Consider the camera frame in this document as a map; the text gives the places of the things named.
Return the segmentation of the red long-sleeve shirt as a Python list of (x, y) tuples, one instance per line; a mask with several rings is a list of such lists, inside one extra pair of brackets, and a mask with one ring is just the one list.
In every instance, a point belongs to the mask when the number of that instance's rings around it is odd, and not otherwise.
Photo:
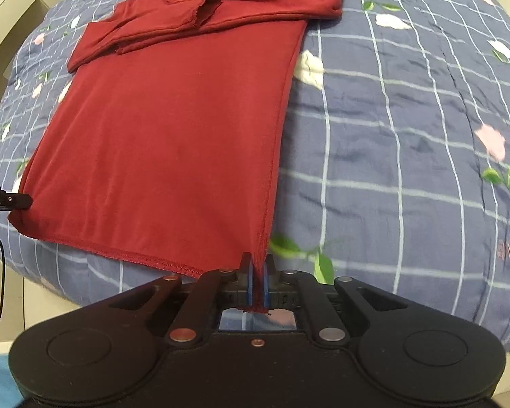
[(198, 277), (261, 274), (308, 23), (343, 0), (125, 0), (92, 22), (9, 214), (32, 239)]

